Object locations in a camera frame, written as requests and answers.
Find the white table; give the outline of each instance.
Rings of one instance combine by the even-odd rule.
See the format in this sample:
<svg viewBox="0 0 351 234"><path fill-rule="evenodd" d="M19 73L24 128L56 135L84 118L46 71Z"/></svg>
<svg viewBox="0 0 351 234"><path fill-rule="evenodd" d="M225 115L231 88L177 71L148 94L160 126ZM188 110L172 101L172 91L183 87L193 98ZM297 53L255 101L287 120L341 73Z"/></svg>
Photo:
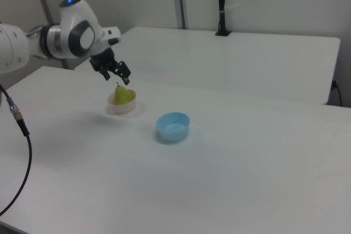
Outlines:
<svg viewBox="0 0 351 234"><path fill-rule="evenodd" d="M350 109L131 79L137 107L115 116L115 80L43 67L9 89L33 165L1 221L30 234L351 232ZM191 126L167 145L155 122L171 111ZM3 208L28 153L6 105L0 120Z"/></svg>
<svg viewBox="0 0 351 234"><path fill-rule="evenodd" d="M327 103L339 39L214 33L135 27L113 50L131 79ZM89 60L76 70L94 72Z"/></svg>

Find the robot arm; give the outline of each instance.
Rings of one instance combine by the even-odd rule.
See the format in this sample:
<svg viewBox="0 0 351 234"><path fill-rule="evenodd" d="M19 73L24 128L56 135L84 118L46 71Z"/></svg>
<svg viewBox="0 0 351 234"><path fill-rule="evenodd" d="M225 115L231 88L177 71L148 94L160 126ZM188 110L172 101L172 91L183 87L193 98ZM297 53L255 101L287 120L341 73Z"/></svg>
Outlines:
<svg viewBox="0 0 351 234"><path fill-rule="evenodd" d="M21 29L0 24L0 73L24 66L29 55L41 58L75 59L90 56L95 71L106 80L108 71L127 85L131 74L127 65L117 62L111 46L121 41L117 27L102 28L85 0L63 0L59 25L39 27L27 34Z"/></svg>

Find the green pear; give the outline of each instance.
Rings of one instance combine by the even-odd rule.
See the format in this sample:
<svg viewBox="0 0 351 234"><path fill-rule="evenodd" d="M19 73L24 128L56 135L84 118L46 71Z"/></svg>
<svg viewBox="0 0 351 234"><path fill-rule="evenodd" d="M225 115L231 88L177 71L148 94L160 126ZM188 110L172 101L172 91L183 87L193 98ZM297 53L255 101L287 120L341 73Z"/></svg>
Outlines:
<svg viewBox="0 0 351 234"><path fill-rule="evenodd" d="M130 93L129 90L127 90L125 87L118 85L115 89L115 99L114 103L115 105L121 105L121 104L126 104L130 101L132 101L133 94Z"/></svg>

